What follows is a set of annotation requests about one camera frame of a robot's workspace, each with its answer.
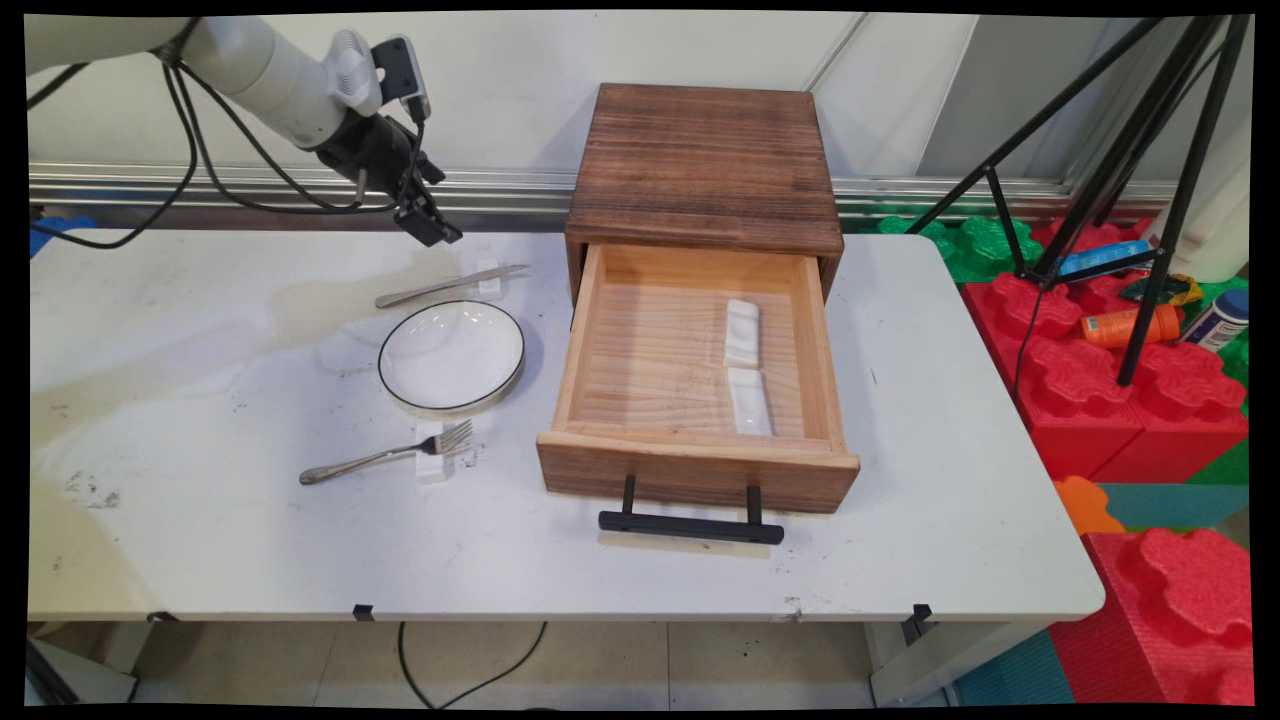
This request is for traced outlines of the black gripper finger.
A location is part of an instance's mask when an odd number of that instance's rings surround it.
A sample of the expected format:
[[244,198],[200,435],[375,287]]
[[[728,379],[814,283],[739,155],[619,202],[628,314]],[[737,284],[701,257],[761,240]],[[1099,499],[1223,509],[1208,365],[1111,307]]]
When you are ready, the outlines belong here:
[[445,242],[445,222],[430,193],[410,191],[396,209],[393,220],[425,247]]
[[[410,183],[410,191],[417,190],[420,192],[431,195],[430,188],[435,184],[439,184],[444,178],[445,173],[440,170],[438,167],[435,167],[428,159],[428,155],[425,152],[417,152],[417,156],[415,159],[415,170],[412,174],[412,182]],[[445,242],[443,243],[454,243],[462,237],[463,233],[443,217],[436,202],[435,206],[442,219],[445,222]]]

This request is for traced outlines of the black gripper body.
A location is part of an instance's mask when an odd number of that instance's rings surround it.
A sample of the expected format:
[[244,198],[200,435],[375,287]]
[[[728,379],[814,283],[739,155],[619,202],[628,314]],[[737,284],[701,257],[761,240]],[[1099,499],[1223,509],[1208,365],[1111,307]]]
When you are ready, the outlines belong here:
[[367,190],[401,191],[416,141],[417,135],[394,118],[347,111],[316,156],[348,181],[358,182],[364,170]]

